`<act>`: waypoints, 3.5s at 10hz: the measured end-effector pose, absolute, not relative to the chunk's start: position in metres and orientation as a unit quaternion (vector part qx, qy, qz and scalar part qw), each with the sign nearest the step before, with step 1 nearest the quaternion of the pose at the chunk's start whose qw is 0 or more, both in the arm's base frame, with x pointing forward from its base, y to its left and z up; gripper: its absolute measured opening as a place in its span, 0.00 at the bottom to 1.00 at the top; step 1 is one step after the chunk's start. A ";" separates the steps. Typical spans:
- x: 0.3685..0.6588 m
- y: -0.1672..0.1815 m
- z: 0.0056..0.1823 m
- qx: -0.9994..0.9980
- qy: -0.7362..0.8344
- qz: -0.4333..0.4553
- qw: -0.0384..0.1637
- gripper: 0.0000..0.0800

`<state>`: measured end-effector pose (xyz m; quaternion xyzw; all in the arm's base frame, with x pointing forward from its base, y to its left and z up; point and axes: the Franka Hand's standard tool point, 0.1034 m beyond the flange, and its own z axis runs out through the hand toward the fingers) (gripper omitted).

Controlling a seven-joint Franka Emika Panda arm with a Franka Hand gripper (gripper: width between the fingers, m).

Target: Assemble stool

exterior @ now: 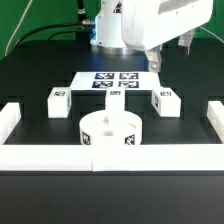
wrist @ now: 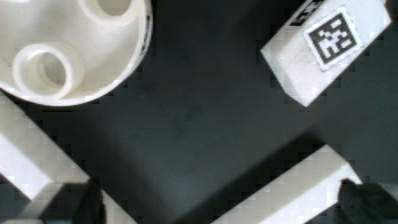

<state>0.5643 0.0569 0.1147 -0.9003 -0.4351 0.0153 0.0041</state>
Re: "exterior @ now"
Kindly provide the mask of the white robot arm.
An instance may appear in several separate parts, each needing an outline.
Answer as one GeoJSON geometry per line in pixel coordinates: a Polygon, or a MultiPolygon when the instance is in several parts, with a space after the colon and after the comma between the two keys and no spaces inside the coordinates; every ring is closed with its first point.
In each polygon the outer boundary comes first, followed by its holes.
{"type": "Polygon", "coordinates": [[[195,29],[207,23],[214,0],[101,0],[95,17],[94,51],[130,54],[143,51],[148,70],[161,70],[162,45],[178,40],[179,55],[189,55],[195,29]]]}

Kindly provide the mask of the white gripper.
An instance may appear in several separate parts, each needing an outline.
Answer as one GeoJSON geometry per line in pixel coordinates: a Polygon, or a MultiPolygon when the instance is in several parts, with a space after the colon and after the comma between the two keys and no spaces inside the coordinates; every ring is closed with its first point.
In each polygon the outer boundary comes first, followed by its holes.
{"type": "Polygon", "coordinates": [[[207,23],[212,10],[213,0],[123,0],[122,39],[132,49],[149,50],[148,70],[159,73],[162,59],[157,46],[181,35],[177,53],[187,57],[193,29],[207,23]]]}

